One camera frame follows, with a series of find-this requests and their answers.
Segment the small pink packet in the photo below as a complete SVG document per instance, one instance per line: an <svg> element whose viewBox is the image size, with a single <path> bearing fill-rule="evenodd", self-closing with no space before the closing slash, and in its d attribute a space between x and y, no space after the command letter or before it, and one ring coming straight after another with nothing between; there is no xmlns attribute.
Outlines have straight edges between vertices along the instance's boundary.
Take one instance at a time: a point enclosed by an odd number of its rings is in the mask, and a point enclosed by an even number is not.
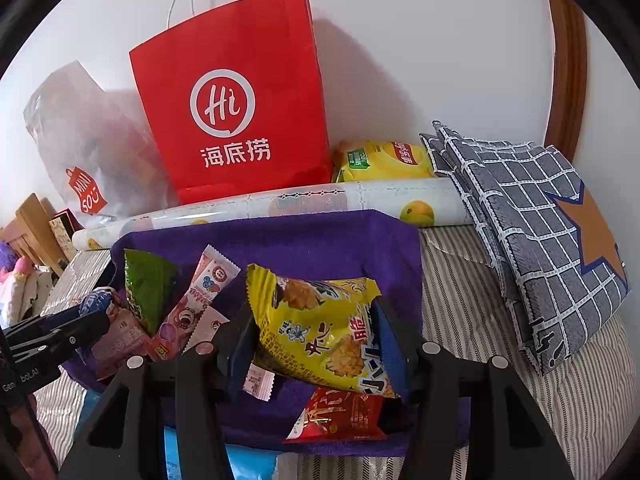
<svg viewBox="0 0 640 480"><path fill-rule="evenodd" d="M151 357L154 360L165 360L178 354L187 344L204 309L239 272L238 266L212 246L207 246L200 257L189 290L152 339Z"/></svg>
<svg viewBox="0 0 640 480"><path fill-rule="evenodd" d="M203 341L211 341L220 328L220 325L227 321L229 320L215 308L208 306L202 313L184 351L186 352L188 349ZM275 374L273 372L264 370L251 363L242 389L256 399L269 400L271 398L274 378Z"/></svg>
<svg viewBox="0 0 640 480"><path fill-rule="evenodd" d="M112 303L107 314L111 321L109 331L91 348L99 381L115 375L131 356L147 355L151 342L130 310Z"/></svg>

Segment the wooden chair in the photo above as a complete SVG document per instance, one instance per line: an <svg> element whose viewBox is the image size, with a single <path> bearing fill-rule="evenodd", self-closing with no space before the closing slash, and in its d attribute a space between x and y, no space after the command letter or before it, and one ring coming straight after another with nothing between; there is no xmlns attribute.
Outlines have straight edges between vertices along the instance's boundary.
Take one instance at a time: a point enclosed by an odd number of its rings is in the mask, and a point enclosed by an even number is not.
<svg viewBox="0 0 640 480"><path fill-rule="evenodd" d="M62 276L62 267L68 260L51 231L51 218L52 214L31 193L16 210L15 218L0 232L0 238L20 256L28 256L34 264L49 266Z"/></svg>

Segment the wall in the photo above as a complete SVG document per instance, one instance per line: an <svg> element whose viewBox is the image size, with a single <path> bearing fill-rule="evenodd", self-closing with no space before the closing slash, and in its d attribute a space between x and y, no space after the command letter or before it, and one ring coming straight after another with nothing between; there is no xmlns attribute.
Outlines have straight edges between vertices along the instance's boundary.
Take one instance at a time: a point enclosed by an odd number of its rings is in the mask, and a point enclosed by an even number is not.
<svg viewBox="0 0 640 480"><path fill-rule="evenodd" d="M195 0L199 10L229 0ZM128 51L163 30L171 0L63 0L0 80L0 224L30 193L63 204L22 110L79 59L144 121ZM332 142L416 140L439 119L465 135L542 140L552 84L547 0L311 0ZM178 0L174 22L190 15Z"/></svg>
<svg viewBox="0 0 640 480"><path fill-rule="evenodd" d="M609 224L631 292L620 313L640 362L640 90L609 41L587 19L589 78L574 166Z"/></svg>

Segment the yellow snack bag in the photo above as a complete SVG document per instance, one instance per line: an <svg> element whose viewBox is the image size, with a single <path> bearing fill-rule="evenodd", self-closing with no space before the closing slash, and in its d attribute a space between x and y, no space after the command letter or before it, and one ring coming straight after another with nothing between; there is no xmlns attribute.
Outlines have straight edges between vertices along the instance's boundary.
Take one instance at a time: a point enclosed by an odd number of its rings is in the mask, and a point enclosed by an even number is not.
<svg viewBox="0 0 640 480"><path fill-rule="evenodd" d="M247 295L260 329L256 364L317 386L395 397L370 326L374 280L304 282L251 264Z"/></svg>
<svg viewBox="0 0 640 480"><path fill-rule="evenodd" d="M336 182L434 176L426 150L405 142L343 143L334 158Z"/></svg>

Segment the human hand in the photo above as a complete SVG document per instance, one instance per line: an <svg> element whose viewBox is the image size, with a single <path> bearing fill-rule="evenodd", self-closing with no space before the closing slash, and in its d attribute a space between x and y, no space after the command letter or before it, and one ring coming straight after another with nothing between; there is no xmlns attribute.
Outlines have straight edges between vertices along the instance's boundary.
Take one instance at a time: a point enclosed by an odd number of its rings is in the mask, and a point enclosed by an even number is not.
<svg viewBox="0 0 640 480"><path fill-rule="evenodd" d="M29 402L31 403L33 412L36 413L36 398L29 396ZM22 467L25 468L33 480L56 480L56 474L51 469L47 455L40 445L38 435L31 424L31 419L25 406L20 406L12 412L11 423L22 433L22 440L16 450L18 460L20 460ZM55 456L51 449L47 432L42 425L40 429L47 440L47 446L49 446L51 454Z"/></svg>

